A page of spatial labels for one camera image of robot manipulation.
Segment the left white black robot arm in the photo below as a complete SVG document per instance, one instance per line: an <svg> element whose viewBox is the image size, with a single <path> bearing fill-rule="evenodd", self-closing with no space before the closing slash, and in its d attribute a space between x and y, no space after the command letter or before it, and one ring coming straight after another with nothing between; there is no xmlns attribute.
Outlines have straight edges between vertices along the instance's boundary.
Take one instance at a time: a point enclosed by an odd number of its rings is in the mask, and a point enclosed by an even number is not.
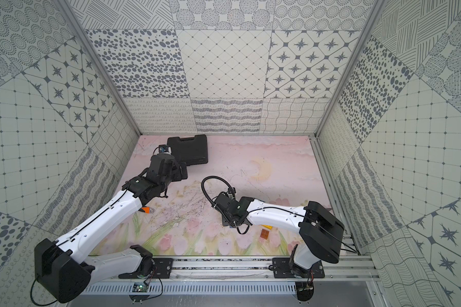
<svg viewBox="0 0 461 307"><path fill-rule="evenodd" d="M135 244L128 249L100 257L93 249L121 222L141 211L154 198L165 198L172 182L188 178L187 165L169 153L151 157L141 174L128 180L122 189L96 213L56 240L44 239L34 249L35 283L58 303L68 303L89 285L118 275L146 278L154 273L151 252Z"/></svg>

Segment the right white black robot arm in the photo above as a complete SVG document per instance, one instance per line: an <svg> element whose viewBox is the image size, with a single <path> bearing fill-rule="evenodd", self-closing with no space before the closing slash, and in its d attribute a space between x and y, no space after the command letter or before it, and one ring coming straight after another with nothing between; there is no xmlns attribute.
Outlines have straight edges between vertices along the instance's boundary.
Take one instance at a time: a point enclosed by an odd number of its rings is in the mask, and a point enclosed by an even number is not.
<svg viewBox="0 0 461 307"><path fill-rule="evenodd" d="M251 197L236 200L224 192L210 202L222 215L225 226L239 230L242 225L266 225L298 234L303 243L293 246L288 260L293 276L311 276L312 268L319 262L339 262L344 225L318 202L287 207Z"/></svg>

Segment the brown lego brick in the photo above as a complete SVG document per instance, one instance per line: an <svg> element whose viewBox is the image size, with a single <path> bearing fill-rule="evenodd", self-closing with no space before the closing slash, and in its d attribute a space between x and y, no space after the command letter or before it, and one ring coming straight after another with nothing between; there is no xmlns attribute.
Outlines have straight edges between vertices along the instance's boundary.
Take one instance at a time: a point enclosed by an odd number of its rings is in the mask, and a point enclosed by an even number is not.
<svg viewBox="0 0 461 307"><path fill-rule="evenodd" d="M262 239L262 240L268 240L269 235L270 235L270 230L268 230L268 229L262 229L262 230L261 230L261 233L260 233L260 239Z"/></svg>

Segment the black plastic tool case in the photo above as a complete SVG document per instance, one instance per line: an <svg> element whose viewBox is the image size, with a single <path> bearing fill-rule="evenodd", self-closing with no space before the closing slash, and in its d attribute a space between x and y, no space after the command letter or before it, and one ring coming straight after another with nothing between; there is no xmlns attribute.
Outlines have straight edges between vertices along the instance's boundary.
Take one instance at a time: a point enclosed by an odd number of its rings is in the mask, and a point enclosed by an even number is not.
<svg viewBox="0 0 461 307"><path fill-rule="evenodd" d="M209 161L207 136L195 135L188 138L172 137L166 143L178 162L187 166L204 165Z"/></svg>

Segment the pink floral table mat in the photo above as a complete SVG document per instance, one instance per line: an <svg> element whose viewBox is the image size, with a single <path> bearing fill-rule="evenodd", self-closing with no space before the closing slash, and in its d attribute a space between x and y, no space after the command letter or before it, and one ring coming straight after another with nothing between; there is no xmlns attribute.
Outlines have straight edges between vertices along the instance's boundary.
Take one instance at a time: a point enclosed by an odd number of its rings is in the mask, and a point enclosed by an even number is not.
<svg viewBox="0 0 461 307"><path fill-rule="evenodd" d="M301 207L316 201L330 208L320 170L306 136L209 136L209 161L190 166L188 178L170 184L166 198L149 203L152 214L137 212L93 250L107 255L143 246L155 255L281 256L301 237L265 226L225 227L208 202L229 187L275 205ZM270 230L268 240L260 239Z"/></svg>

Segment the aluminium rail frame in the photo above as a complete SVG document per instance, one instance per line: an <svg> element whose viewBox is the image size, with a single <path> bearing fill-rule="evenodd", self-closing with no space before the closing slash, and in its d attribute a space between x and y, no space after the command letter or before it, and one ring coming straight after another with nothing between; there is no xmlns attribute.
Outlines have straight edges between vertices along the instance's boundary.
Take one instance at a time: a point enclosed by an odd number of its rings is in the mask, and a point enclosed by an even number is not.
<svg viewBox="0 0 461 307"><path fill-rule="evenodd" d="M307 274L293 273L288 257L242 256L242 257L177 257L155 256L149 261L149 272L132 268L133 255L128 252L115 255L87 257L84 263L96 269L92 283L107 280L185 280L185 281L261 281L268 279L297 279L332 281L379 281L379 274L370 257L342 256L336 264L317 262Z"/></svg>

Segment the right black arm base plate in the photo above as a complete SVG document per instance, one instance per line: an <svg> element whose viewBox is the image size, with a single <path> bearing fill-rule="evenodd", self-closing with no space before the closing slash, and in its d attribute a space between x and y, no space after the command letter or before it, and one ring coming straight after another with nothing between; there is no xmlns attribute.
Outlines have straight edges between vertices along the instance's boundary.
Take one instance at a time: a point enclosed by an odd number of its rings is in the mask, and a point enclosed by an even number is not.
<svg viewBox="0 0 461 307"><path fill-rule="evenodd" d="M325 272L321 261L316 262L309 270L293 263L291 258L272 258L268 269L273 272L274 278L324 278Z"/></svg>

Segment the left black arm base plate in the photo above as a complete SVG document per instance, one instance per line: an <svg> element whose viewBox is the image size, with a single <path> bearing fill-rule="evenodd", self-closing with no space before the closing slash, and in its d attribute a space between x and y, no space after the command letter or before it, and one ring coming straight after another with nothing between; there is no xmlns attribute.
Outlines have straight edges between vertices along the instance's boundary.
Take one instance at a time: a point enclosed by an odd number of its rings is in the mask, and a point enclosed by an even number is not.
<svg viewBox="0 0 461 307"><path fill-rule="evenodd" d="M154 278L169 279L173 258L151 258L142 260L139 268L135 272L124 273L118 275L119 279L146 279L154 276Z"/></svg>

